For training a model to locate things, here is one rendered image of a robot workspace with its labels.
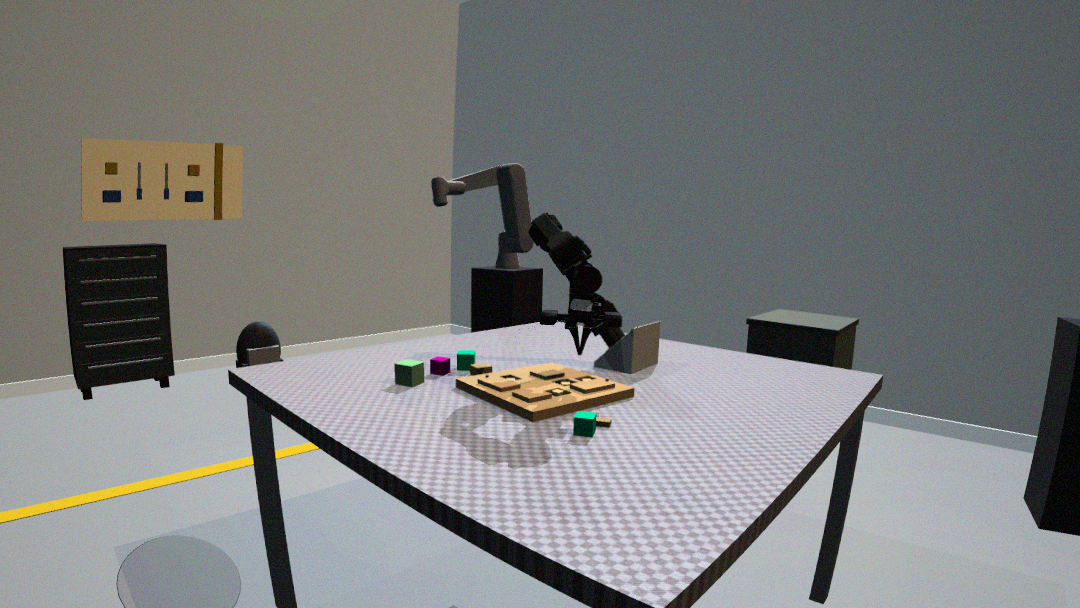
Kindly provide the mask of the green cube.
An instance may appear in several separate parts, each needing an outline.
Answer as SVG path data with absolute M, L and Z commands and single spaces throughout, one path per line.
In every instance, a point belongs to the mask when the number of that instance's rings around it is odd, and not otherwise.
M 573 435 L 593 437 L 596 431 L 596 413 L 577 411 L 573 415 Z
M 424 383 L 424 362 L 404 360 L 395 363 L 395 386 L 419 386 Z

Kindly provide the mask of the small magenta block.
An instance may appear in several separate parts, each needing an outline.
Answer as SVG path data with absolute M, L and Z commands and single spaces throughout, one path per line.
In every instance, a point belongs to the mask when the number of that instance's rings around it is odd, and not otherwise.
M 448 373 L 450 373 L 450 359 L 438 356 L 430 359 L 430 374 L 444 376 Z

